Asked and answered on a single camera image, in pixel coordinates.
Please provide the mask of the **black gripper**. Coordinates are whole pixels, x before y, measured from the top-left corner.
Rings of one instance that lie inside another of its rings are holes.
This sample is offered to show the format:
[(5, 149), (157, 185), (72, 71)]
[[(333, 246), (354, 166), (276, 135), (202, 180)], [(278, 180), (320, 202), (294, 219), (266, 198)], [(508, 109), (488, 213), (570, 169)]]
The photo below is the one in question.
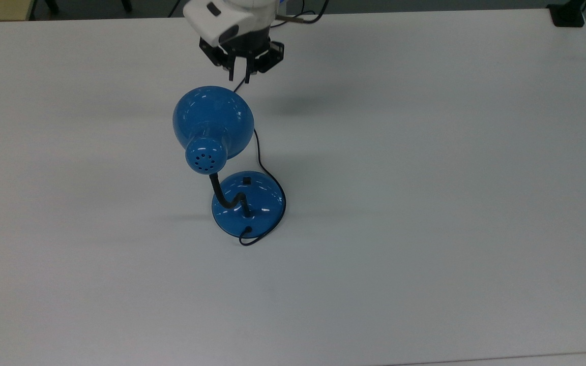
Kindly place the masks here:
[(237, 58), (246, 60), (245, 84), (252, 74), (265, 73), (284, 60), (285, 45), (270, 39), (270, 31), (261, 29), (233, 37), (219, 46), (212, 46), (199, 39), (198, 46), (213, 65), (228, 72), (228, 80), (234, 81)]

